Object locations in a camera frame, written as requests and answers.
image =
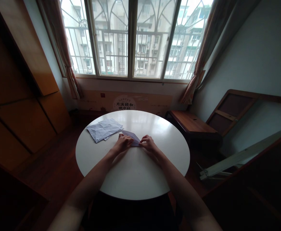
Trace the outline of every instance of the poster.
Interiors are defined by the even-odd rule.
[[[164,117],[170,110],[173,97],[170,95],[126,93],[115,91],[83,91],[78,100],[78,109],[94,111],[139,110]]]

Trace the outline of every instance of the paper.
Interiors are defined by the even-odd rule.
[[[95,143],[99,143],[101,140],[107,140],[111,135],[123,129],[122,125],[114,119],[105,119],[97,124],[88,125],[86,128]]]
[[[123,135],[127,135],[127,136],[130,136],[131,138],[134,139],[133,143],[132,143],[132,147],[137,147],[139,146],[139,138],[132,132],[128,132],[128,131],[121,131]]]

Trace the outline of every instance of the person's hand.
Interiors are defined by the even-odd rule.
[[[115,143],[112,150],[118,155],[119,153],[128,150],[128,148],[131,147],[131,144],[133,143],[133,141],[134,141],[133,138],[120,133],[118,140]]]
[[[143,148],[145,148],[148,152],[152,153],[153,155],[158,154],[161,150],[156,146],[156,144],[153,142],[153,139],[149,135],[145,135],[139,145]]]

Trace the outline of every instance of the person's arm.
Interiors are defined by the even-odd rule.
[[[145,135],[140,141],[140,145],[159,162],[169,188],[183,210],[192,229],[195,231],[222,230],[192,185],[156,146],[152,137]]]
[[[100,190],[114,159],[120,153],[126,151],[133,141],[134,139],[129,136],[119,134],[114,147],[91,169],[74,189],[48,228],[49,231],[72,231],[79,229],[83,215],[94,196]]]

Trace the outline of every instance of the window sill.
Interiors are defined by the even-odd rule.
[[[94,80],[111,80],[111,81],[130,81],[130,82],[148,82],[148,83],[175,83],[175,84],[188,84],[190,80],[180,80],[180,79],[150,79],[150,78],[128,78],[126,76],[107,76],[103,75],[97,77],[92,74],[75,74],[77,79],[94,79]]]

